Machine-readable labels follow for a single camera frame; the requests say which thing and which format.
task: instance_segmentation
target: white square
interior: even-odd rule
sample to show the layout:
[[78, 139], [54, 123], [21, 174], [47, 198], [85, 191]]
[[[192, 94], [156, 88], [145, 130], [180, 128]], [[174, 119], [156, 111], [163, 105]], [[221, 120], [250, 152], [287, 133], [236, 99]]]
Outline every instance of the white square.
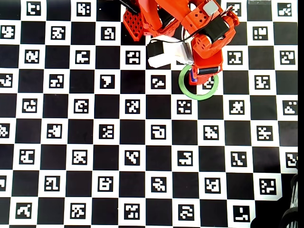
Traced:
[[18, 68], [0, 68], [0, 94], [16, 94], [18, 81]]
[[[139, 219], [124, 219], [125, 206], [128, 204], [139, 204]], [[118, 225], [119, 226], [145, 226], [146, 225], [146, 199], [145, 198], [119, 198], [118, 199]]]
[[[223, 88], [223, 71], [218, 73], [218, 88], [216, 89], [214, 95], [223, 95], [224, 94], [224, 88]], [[212, 81], [212, 78], [210, 77], [207, 82], [203, 85], [197, 85], [197, 94], [204, 95], [208, 93], [212, 86], [214, 84], [214, 81]]]
[[46, 46], [21, 44], [19, 46], [19, 69], [44, 69]]
[[66, 170], [92, 171], [93, 147], [90, 144], [68, 144], [66, 146]]
[[120, 94], [120, 70], [95, 70], [95, 94]]
[[198, 101], [190, 99], [184, 94], [171, 95], [171, 119], [197, 120]]
[[225, 146], [225, 166], [226, 172], [253, 173], [252, 147]]
[[14, 144], [16, 133], [16, 119], [15, 118], [1, 118], [0, 119], [0, 144]]
[[22, 21], [46, 21], [47, 20], [47, 1], [46, 0], [29, 0], [29, 1], [22, 0], [21, 1], [21, 20]]
[[223, 51], [223, 70], [249, 70], [248, 65], [248, 46], [228, 45], [222, 48]]
[[66, 170], [40, 170], [38, 196], [65, 197], [67, 177], [66, 174]]
[[20, 44], [21, 21], [0, 20], [1, 44]]
[[[275, 70], [298, 70], [298, 46], [297, 45], [275, 45]], [[282, 65], [280, 53], [288, 53], [290, 59], [284, 59], [284, 62], [295, 61], [294, 65]]]
[[[21, 208], [16, 208], [17, 203], [31, 203], [31, 219], [18, 219], [16, 218], [16, 210]], [[37, 214], [38, 214], [38, 197], [11, 197], [10, 198], [10, 210], [9, 210], [9, 224], [10, 225], [36, 225], [37, 224]]]
[[[83, 5], [83, 3], [90, 3], [90, 6]], [[96, 1], [94, 0], [71, 1], [71, 21], [95, 22], [96, 11]]]
[[94, 94], [69, 94], [68, 118], [69, 119], [94, 119]]
[[16, 118], [41, 119], [43, 112], [43, 94], [17, 94]]
[[46, 21], [46, 45], [71, 45], [70, 21]]
[[68, 94], [70, 82], [69, 69], [45, 69], [43, 79], [44, 94]]
[[127, 120], [146, 119], [145, 94], [120, 94], [119, 118]]
[[[251, 143], [252, 146], [279, 146], [279, 127], [276, 120], [252, 120], [251, 126]], [[257, 126], [272, 126], [272, 141], [261, 141], [257, 139]]]
[[283, 107], [283, 101], [290, 101], [289, 105], [298, 105], [298, 95], [277, 95], [276, 106], [277, 106], [277, 120], [278, 121], [298, 121], [298, 115], [288, 115], [288, 113], [294, 113], [295, 110], [290, 107]]
[[[233, 218], [233, 206], [249, 206], [250, 221], [235, 222]], [[250, 228], [252, 220], [256, 218], [256, 204], [254, 200], [227, 200], [228, 227]]]
[[146, 145], [172, 145], [171, 120], [146, 120], [145, 138]]
[[[48, 129], [48, 124], [53, 124], [51, 131]], [[67, 144], [67, 127], [68, 119], [42, 119], [41, 144]]]
[[[272, 183], [275, 185], [276, 188], [276, 195], [264, 195], [261, 194], [260, 191], [267, 193], [269, 190], [273, 190], [273, 186], [268, 186], [265, 183], [263, 185], [264, 189], [260, 189], [260, 179], [274, 179]], [[282, 180], [280, 173], [253, 173], [253, 185], [254, 185], [254, 193], [255, 193], [255, 200], [267, 200], [267, 201], [277, 201], [279, 200], [282, 194]]]
[[[288, 7], [291, 9], [291, 12], [288, 12], [289, 9], [286, 8], [286, 14], [279, 16], [278, 14], [278, 3], [290, 3], [291, 6]], [[272, 0], [271, 1], [271, 10], [272, 10], [272, 21], [275, 22], [298, 22], [298, 1], [294, 1], [294, 0]]]
[[[77, 219], [77, 216], [84, 213], [84, 219]], [[92, 220], [92, 198], [91, 197], [66, 197], [64, 225], [91, 225]]]
[[120, 46], [120, 69], [145, 70], [146, 46], [127, 46], [127, 45]]
[[198, 120], [198, 136], [199, 146], [225, 146], [224, 120]]
[[95, 45], [71, 45], [70, 69], [94, 70], [95, 60], [96, 60], [95, 55], [96, 55]]
[[[268, 36], [268, 40], [262, 40], [263, 35]], [[248, 21], [247, 22], [248, 46], [273, 46], [274, 24], [272, 21]]]
[[172, 172], [170, 171], [146, 171], [145, 172], [146, 198], [172, 199]]
[[222, 0], [221, 1], [221, 7], [222, 7], [222, 9], [225, 10], [227, 7], [229, 7], [229, 3], [230, 2], [233, 2], [233, 3], [239, 2], [239, 3], [241, 3], [241, 6], [240, 6], [241, 9], [235, 9], [235, 7], [234, 7], [232, 9], [232, 12], [235, 13], [235, 10], [236, 11], [241, 10], [241, 16], [237, 15], [238, 20], [240, 22], [247, 21], [247, 0]]
[[119, 171], [106, 170], [106, 171], [92, 172], [93, 198], [118, 198], [118, 196], [119, 196]]
[[[193, 209], [185, 209], [188, 215], [194, 216], [194, 221], [179, 220], [179, 205], [192, 205]], [[172, 199], [172, 213], [173, 213], [173, 226], [174, 227], [200, 227], [200, 201], [199, 199]]]
[[223, 95], [224, 120], [251, 120], [250, 95]]
[[[217, 180], [212, 182], [212, 180], [208, 180], [208, 178], [217, 178]], [[227, 200], [227, 185], [225, 172], [199, 172], [199, 181], [200, 199]]]
[[[198, 146], [172, 145], [171, 152], [173, 172], [198, 172], [200, 170]], [[183, 153], [183, 157], [179, 158], [178, 153]]]
[[[100, 138], [99, 132], [103, 131], [104, 128], [101, 128], [100, 125], [108, 125], [107, 137]], [[94, 134], [93, 134], [93, 144], [94, 145], [119, 145], [120, 139], [120, 121], [119, 119], [94, 119]]]
[[39, 170], [40, 144], [15, 144], [13, 170]]
[[11, 197], [13, 170], [0, 170], [0, 176], [6, 176], [6, 180], [0, 177], [0, 198]]
[[119, 145], [119, 171], [146, 171], [146, 146]]
[[249, 70], [250, 95], [276, 95], [275, 70]]
[[171, 95], [171, 70], [146, 70], [146, 94]]
[[286, 160], [288, 156], [287, 153], [298, 153], [298, 147], [287, 147], [287, 146], [280, 146], [280, 166], [281, 166], [281, 173], [292, 173], [297, 174], [298, 169], [296, 168], [296, 161], [297, 157], [292, 156], [289, 162]]
[[120, 46], [121, 22], [97, 21], [96, 22], [96, 46]]

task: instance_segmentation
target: checkerboard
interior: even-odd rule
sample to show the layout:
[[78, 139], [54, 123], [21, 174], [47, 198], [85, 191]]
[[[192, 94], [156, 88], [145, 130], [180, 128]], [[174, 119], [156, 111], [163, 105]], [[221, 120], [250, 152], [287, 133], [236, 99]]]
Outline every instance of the checkerboard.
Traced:
[[183, 65], [149, 66], [119, 1], [0, 0], [0, 228], [278, 224], [297, 172], [297, 2], [218, 2], [240, 25], [198, 102]]

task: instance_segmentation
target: black square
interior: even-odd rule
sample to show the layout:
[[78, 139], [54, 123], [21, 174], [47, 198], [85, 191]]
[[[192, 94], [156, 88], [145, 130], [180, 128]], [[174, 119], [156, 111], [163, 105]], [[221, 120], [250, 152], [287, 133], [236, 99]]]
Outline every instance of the black square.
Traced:
[[250, 96], [252, 120], [277, 120], [276, 96]]
[[69, 69], [70, 46], [48, 46], [46, 45], [45, 68]]
[[200, 172], [225, 172], [224, 146], [199, 146]]
[[0, 169], [12, 170], [14, 144], [0, 144]]
[[93, 120], [68, 120], [68, 144], [93, 144]]
[[172, 120], [173, 145], [197, 145], [198, 123], [194, 120]]
[[226, 173], [228, 200], [254, 200], [252, 173]]
[[120, 74], [121, 94], [145, 94], [144, 70], [121, 70]]
[[45, 21], [22, 21], [21, 44], [45, 44]]
[[147, 171], [171, 171], [170, 146], [146, 146]]
[[298, 146], [298, 122], [279, 121], [280, 146]]
[[234, 29], [236, 34], [228, 45], [247, 45], [247, 22], [240, 22]]
[[274, 70], [274, 56], [273, 46], [249, 46], [249, 70]]
[[247, 21], [272, 21], [271, 2], [255, 4], [247, 1]]
[[16, 26], [14, 25], [1, 25], [0, 26], [0, 39], [15, 39]]
[[66, 174], [66, 197], [91, 197], [91, 171], [66, 171]]
[[63, 224], [65, 198], [39, 198], [37, 224]]
[[119, 69], [120, 46], [96, 46], [96, 69]]
[[95, 119], [119, 119], [119, 95], [95, 95]]
[[297, 95], [298, 94], [298, 71], [276, 70], [276, 94]]
[[16, 203], [15, 219], [32, 219], [32, 203]]
[[225, 145], [251, 146], [250, 121], [225, 121]]
[[1, 1], [0, 20], [20, 20], [21, 2], [20, 1]]
[[249, 77], [247, 70], [223, 71], [224, 94], [249, 94]]
[[67, 118], [68, 94], [44, 94], [43, 118]]
[[118, 199], [92, 199], [92, 225], [118, 224]]
[[0, 68], [18, 68], [18, 65], [19, 45], [0, 45]]
[[280, 173], [278, 147], [252, 147], [253, 172]]
[[198, 102], [199, 120], [223, 120], [223, 96], [213, 95], [212, 97]]
[[71, 1], [47, 0], [47, 20], [71, 20]]
[[13, 172], [13, 197], [38, 196], [39, 171]]
[[1, 118], [16, 117], [17, 94], [0, 94], [0, 109]]
[[275, 45], [298, 45], [298, 23], [274, 22]]
[[67, 159], [66, 145], [41, 145], [41, 170], [65, 170]]
[[198, 172], [173, 172], [173, 198], [199, 198]]
[[172, 226], [172, 200], [146, 199], [146, 225]]
[[19, 70], [18, 93], [42, 93], [43, 70]]
[[40, 143], [41, 119], [17, 119], [15, 143]]
[[171, 119], [170, 95], [146, 95], [147, 119]]
[[200, 226], [201, 227], [227, 227], [227, 201], [226, 200], [200, 200]]
[[144, 189], [144, 172], [119, 172], [119, 197], [144, 197]]
[[101, 9], [97, 10], [97, 21], [120, 21], [120, 2], [99, 0], [97, 1], [97, 9]]
[[41, 2], [27, 1], [27, 16], [41, 16]]
[[37, 113], [38, 99], [23, 98], [22, 113]]
[[94, 70], [70, 70], [70, 93], [93, 94]]
[[118, 145], [94, 145], [93, 170], [118, 170]]
[[72, 45], [95, 45], [95, 22], [72, 22]]

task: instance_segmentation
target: green ring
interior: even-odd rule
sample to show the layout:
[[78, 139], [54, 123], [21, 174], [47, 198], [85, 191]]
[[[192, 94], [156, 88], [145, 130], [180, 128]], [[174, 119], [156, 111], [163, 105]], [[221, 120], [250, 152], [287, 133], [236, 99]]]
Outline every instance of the green ring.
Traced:
[[183, 94], [185, 94], [187, 97], [190, 97], [194, 100], [198, 100], [198, 101], [202, 101], [202, 100], [206, 100], [210, 97], [212, 97], [212, 95], [214, 95], [215, 91], [217, 90], [218, 86], [219, 86], [219, 77], [218, 75], [214, 75], [213, 78], [214, 78], [214, 84], [213, 84], [213, 87], [211, 88], [211, 90], [204, 94], [204, 95], [196, 95], [196, 94], [193, 94], [191, 93], [185, 86], [185, 83], [184, 83], [184, 78], [185, 78], [185, 75], [186, 73], [191, 69], [191, 65], [186, 65], [182, 71], [180, 72], [180, 76], [179, 76], [179, 86], [180, 86], [180, 90], [183, 92]]

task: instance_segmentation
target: black object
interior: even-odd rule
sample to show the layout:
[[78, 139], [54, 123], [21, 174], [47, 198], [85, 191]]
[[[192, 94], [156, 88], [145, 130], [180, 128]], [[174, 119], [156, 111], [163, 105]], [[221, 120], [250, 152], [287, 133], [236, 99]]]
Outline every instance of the black object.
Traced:
[[229, 26], [227, 26], [221, 16], [217, 16], [212, 21], [210, 21], [205, 28], [199, 31], [199, 33], [207, 35], [211, 39], [212, 43], [214, 43], [222, 36], [224, 36], [228, 31]]

